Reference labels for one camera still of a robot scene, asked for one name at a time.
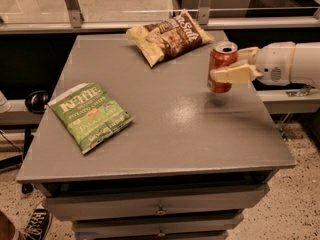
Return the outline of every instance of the black sneaker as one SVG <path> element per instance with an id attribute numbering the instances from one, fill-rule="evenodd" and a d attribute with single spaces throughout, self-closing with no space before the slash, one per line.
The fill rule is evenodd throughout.
<path id="1" fill-rule="evenodd" d="M 51 226 L 51 221 L 52 215 L 42 205 L 38 205 L 22 234 L 26 240 L 43 240 Z"/>

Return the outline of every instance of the can top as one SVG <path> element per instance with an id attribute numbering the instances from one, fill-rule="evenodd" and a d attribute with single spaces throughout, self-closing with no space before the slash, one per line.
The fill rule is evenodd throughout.
<path id="1" fill-rule="evenodd" d="M 230 41 L 220 41 L 214 45 L 214 49 L 220 53 L 230 54 L 236 52 L 238 50 L 238 46 Z"/>

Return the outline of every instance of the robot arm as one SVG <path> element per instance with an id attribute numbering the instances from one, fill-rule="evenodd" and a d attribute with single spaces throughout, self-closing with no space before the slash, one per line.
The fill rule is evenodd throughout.
<path id="1" fill-rule="evenodd" d="M 262 49 L 238 51 L 238 61 L 211 71 L 217 82 L 248 83 L 257 79 L 266 85 L 309 84 L 320 89 L 320 43 L 272 43 Z"/>

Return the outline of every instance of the drawer handle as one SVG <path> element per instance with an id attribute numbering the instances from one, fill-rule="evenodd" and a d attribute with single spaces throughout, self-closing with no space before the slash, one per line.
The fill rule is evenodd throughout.
<path id="1" fill-rule="evenodd" d="M 165 237 L 166 234 L 162 231 L 162 229 L 160 229 L 160 232 L 157 235 L 158 237 Z"/>
<path id="2" fill-rule="evenodd" d="M 162 208 L 161 205 L 159 205 L 159 210 L 156 211 L 156 214 L 157 214 L 158 216 L 163 216 L 163 215 L 166 215 L 167 212 L 166 212 L 165 210 L 163 210 L 163 208 Z"/>

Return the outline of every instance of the red soda can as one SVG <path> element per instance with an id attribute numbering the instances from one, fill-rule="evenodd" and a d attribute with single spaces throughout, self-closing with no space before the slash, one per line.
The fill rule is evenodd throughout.
<path id="1" fill-rule="evenodd" d="M 211 53 L 208 72 L 208 88 L 214 93 L 228 92 L 232 84 L 231 83 L 219 83 L 212 79 L 210 76 L 211 70 L 217 70 L 221 67 L 229 66 L 238 59 L 238 46 L 230 41 L 217 42 Z"/>

